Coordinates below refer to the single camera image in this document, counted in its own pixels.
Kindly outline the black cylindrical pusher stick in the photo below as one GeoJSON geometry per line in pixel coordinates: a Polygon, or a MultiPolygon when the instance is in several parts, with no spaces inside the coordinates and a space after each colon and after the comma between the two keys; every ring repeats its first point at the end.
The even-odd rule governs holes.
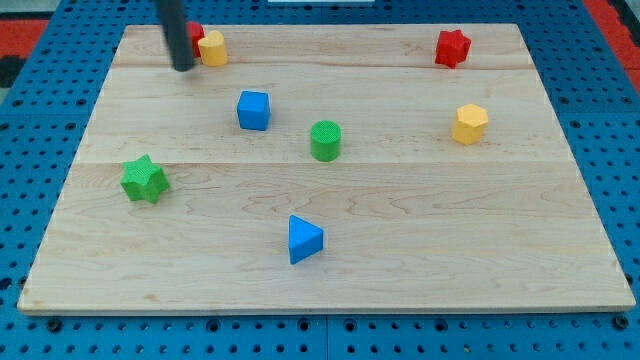
{"type": "Polygon", "coordinates": [[[155,7],[173,69],[178,72],[191,70],[194,67],[194,57],[183,1],[155,0],[155,7]]]}

